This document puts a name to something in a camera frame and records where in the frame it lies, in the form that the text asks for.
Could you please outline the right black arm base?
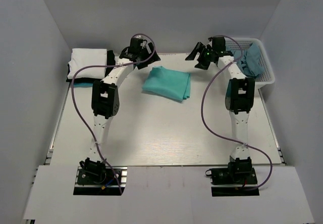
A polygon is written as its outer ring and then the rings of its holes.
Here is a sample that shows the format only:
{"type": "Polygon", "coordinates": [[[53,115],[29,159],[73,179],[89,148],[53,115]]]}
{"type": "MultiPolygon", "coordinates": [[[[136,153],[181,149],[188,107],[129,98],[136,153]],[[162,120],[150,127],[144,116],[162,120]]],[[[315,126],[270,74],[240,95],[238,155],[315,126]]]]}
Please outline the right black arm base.
{"type": "Polygon", "coordinates": [[[228,168],[212,168],[205,171],[211,180],[212,197],[259,196],[255,169],[250,173],[231,176],[228,168]]]}

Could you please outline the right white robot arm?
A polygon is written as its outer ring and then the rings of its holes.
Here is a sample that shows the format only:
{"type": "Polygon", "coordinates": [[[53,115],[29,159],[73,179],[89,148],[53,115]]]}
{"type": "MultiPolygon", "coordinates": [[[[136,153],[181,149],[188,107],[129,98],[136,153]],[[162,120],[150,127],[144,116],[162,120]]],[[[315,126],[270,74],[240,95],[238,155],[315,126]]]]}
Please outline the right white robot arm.
{"type": "Polygon", "coordinates": [[[248,148],[248,118],[254,104],[255,80],[243,74],[237,62],[243,57],[240,45],[240,55],[234,54],[226,48],[226,36],[214,36],[205,45],[198,42],[191,53],[185,58],[187,61],[197,60],[195,68],[207,70],[211,63],[215,63],[219,71],[207,85],[201,102],[201,118],[206,129],[213,135],[237,144],[230,154],[228,163],[228,178],[239,183],[252,170],[252,160],[248,148]],[[232,136],[225,137],[213,131],[204,118],[204,102],[208,89],[220,73],[226,74],[227,90],[225,94],[225,107],[229,112],[232,124],[232,136]]]}

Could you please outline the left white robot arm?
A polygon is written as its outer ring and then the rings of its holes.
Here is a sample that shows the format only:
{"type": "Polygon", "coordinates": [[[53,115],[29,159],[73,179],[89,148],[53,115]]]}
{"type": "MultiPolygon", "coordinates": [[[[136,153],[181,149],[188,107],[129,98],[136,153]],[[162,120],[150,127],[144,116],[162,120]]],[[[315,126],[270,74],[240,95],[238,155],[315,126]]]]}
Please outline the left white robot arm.
{"type": "Polygon", "coordinates": [[[160,61],[154,42],[148,42],[142,35],[135,35],[130,45],[124,48],[119,58],[108,63],[108,73],[92,86],[91,108],[94,114],[93,133],[88,157],[92,161],[103,161],[101,148],[106,144],[109,128],[120,108],[119,89],[127,76],[135,69],[143,69],[160,61]]]}

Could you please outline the teal green t shirt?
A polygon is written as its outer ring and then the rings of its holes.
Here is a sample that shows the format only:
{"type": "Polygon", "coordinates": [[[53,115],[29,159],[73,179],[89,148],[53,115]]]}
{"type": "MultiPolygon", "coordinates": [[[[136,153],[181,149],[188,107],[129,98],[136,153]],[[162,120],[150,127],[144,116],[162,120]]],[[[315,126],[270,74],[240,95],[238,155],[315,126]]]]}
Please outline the teal green t shirt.
{"type": "Polygon", "coordinates": [[[163,66],[153,67],[142,90],[182,102],[190,98],[191,75],[166,69],[163,66]]]}

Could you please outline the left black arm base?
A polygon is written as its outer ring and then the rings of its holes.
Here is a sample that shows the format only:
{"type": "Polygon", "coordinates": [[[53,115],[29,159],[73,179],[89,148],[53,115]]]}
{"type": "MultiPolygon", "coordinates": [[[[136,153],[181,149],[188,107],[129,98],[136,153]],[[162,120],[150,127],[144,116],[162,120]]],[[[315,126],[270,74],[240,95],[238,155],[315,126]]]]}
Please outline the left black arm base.
{"type": "Polygon", "coordinates": [[[101,176],[95,176],[78,167],[74,196],[121,196],[117,179],[110,168],[106,168],[101,176]]]}

